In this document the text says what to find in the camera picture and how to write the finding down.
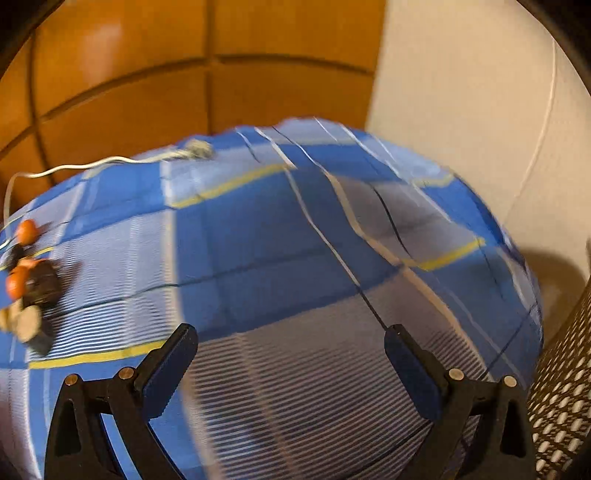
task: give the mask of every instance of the black clamp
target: black clamp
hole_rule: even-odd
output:
[[[141,478],[184,480],[148,421],[162,415],[198,344],[195,328],[183,323],[136,369],[105,380],[68,375],[51,419],[45,479],[125,479],[101,418],[110,414]]]
[[[439,480],[472,415],[480,415],[478,427],[456,478],[535,480],[525,392],[515,378],[493,383],[446,371],[402,325],[386,330],[384,349],[419,414],[434,422],[398,480]]]

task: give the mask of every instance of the orange bead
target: orange bead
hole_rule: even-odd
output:
[[[21,245],[32,245],[39,238],[39,230],[32,219],[23,220],[17,227],[17,241]]]
[[[41,260],[35,260],[34,258],[31,258],[31,257],[25,257],[25,258],[21,258],[18,261],[18,266],[19,267],[25,267],[25,268],[33,268],[40,261]]]
[[[12,301],[16,301],[25,294],[25,283],[29,276],[29,269],[18,266],[10,272],[6,279],[6,292]]]

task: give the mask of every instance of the white cable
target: white cable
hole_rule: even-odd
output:
[[[156,163],[161,160],[166,160],[168,158],[195,158],[197,155],[193,151],[189,150],[170,150],[164,153],[160,153],[154,155],[152,157],[143,158],[142,160],[133,160],[132,158],[127,157],[107,157],[103,158],[102,160],[97,160],[92,163],[87,163],[86,165],[59,165],[57,167],[50,168],[49,170],[42,171],[41,173],[25,173],[25,172],[18,172],[15,173],[8,182],[6,188],[6,194],[4,195],[4,224],[0,229],[0,232],[6,230],[6,240],[2,245],[0,245],[0,250],[5,248],[11,240],[11,234],[9,225],[12,221],[16,220],[13,219],[12,221],[8,221],[8,217],[10,217],[10,197],[12,196],[12,188],[14,186],[14,181],[18,177],[24,177],[26,179],[40,179],[41,177],[45,177],[47,175],[51,175],[60,170],[88,170],[89,168],[100,167],[101,165],[105,165],[107,163],[131,163],[131,164],[142,164],[142,163]]]

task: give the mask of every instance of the blue checkered cloth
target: blue checkered cloth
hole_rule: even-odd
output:
[[[530,385],[543,341],[535,279],[453,173],[319,119],[192,138],[213,158],[89,170],[11,219],[45,225],[37,256],[66,285],[44,315],[57,332],[47,357],[0,333],[0,441],[24,478],[43,475],[67,374],[112,377],[182,322],[199,353],[151,424],[188,479],[399,472],[430,424],[380,322],[405,325],[446,368]]]

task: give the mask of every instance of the perforated mesh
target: perforated mesh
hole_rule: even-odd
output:
[[[559,479],[591,430],[591,282],[540,359],[528,411],[538,479]]]

